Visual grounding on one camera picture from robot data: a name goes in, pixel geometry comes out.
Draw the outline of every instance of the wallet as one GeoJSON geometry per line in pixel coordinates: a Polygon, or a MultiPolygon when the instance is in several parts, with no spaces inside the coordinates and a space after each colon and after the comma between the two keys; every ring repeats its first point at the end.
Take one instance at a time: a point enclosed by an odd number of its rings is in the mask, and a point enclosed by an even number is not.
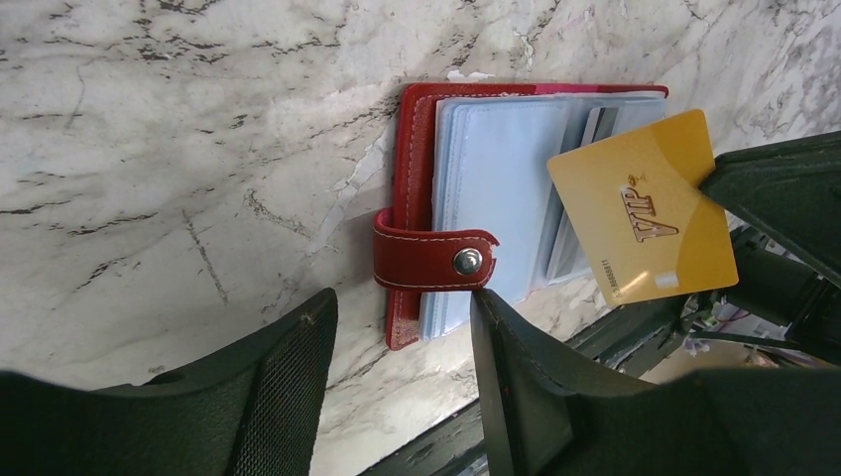
{"type": "Polygon", "coordinates": [[[586,273],[545,163],[661,119],[666,96],[651,85],[408,86],[394,203],[374,222],[375,280],[390,291],[389,348],[465,322],[469,291],[488,285],[517,302],[586,273]],[[465,250],[478,259],[469,274],[454,266],[465,250]]]}

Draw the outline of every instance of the metal snap button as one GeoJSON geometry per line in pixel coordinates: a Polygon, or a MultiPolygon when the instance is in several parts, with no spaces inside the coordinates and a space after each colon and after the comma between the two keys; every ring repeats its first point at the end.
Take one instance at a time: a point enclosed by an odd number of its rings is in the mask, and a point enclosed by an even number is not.
{"type": "Polygon", "coordinates": [[[482,254],[474,248],[464,248],[455,254],[452,268],[459,275],[474,275],[482,268],[482,254]]]}

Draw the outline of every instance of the card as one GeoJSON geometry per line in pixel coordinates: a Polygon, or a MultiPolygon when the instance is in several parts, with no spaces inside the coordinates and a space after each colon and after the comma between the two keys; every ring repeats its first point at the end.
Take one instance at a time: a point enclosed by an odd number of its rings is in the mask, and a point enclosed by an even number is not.
{"type": "Polygon", "coordinates": [[[698,190],[715,169],[703,111],[556,156],[548,169],[608,303],[738,283],[724,209],[698,190]]]}

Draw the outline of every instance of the marble surface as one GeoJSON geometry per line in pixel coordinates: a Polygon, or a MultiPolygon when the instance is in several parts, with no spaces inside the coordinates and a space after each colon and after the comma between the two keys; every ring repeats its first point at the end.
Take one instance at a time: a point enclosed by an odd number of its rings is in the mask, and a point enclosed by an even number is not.
{"type": "MultiPolygon", "coordinates": [[[[476,396],[469,334],[390,353],[371,219],[401,85],[658,82],[716,150],[841,123],[839,1],[0,2],[0,367],[142,383],[322,287],[341,309],[315,475],[476,396]]],[[[568,336],[594,283],[521,308],[568,336]]]]}

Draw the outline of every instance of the gold card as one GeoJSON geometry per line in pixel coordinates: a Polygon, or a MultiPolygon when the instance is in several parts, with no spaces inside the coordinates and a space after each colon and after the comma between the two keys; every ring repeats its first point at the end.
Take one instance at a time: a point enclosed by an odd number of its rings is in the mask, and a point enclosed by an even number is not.
{"type": "Polygon", "coordinates": [[[562,154],[548,168],[608,303],[738,283],[724,209],[698,190],[715,169],[703,111],[562,154]]]}

